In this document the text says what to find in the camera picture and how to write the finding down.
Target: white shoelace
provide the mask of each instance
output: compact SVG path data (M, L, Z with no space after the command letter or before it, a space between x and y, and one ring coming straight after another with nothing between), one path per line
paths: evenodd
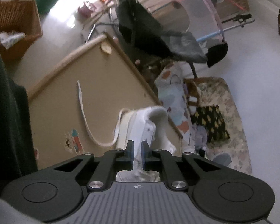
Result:
M109 142L109 143L102 143L102 142L99 142L98 140L95 139L95 137L93 136L93 134L91 133L89 127L88 127L88 124L87 124L87 120L86 120L86 116L84 114L84 109L83 109L83 101L82 101L82 90L81 90L81 86L80 86L80 82L77 81L78 83L78 87L79 87L79 102L80 102L80 107L81 107L81 112L82 112L82 115L83 115L83 119L84 119L84 123L85 123L85 126L86 126L86 129L87 129L87 133L88 133L88 136L90 137L90 139L97 145L101 146L101 147L110 147L110 146L113 146L117 139L118 139L118 135L119 135L119 126L120 126L120 121L121 121L121 118L123 116L124 113L126 112L129 112L130 110L128 108L123 108L120 110L119 112L119 115L118 115L118 120L117 120L117 124L116 124L116 127L115 127L115 134L114 134L114 139L112 142Z

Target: black circular pad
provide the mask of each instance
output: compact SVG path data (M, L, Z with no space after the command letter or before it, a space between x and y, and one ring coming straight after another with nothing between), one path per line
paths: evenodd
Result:
M2 198L20 212L42 222L59 220L73 212L83 201L80 185L65 174L50 178L23 177L6 186Z
M275 202L269 185L257 178L202 179L192 198L207 215L226 222L247 223L267 217Z
M253 195L253 189L243 183L229 182L219 187L219 194L226 200L232 202L243 202L250 199Z
M55 197L57 188L53 184L39 182L26 186L23 191L23 197L30 202L46 202Z

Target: gray ribbed surface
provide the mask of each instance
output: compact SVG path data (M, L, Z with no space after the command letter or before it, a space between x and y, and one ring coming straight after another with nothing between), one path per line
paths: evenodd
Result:
M201 213L185 193L162 182L115 182L109 190L91 193L84 205L58 224L218 224ZM258 224L267 224L262 220Z

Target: metal screw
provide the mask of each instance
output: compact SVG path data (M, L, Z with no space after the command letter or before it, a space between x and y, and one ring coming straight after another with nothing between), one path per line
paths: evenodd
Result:
M171 184L174 188L180 189L180 188L184 188L187 186L187 184L184 181L181 180L176 180L174 182L172 182Z
M99 189L104 186L104 183L101 181L92 181L89 183L89 187L93 189Z

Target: black pillow with yellow pattern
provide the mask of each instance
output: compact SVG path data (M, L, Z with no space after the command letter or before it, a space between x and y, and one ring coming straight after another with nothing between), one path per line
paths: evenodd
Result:
M208 133L208 142L230 138L218 105L198 107L196 113L191 116L191 121L193 124L205 127Z

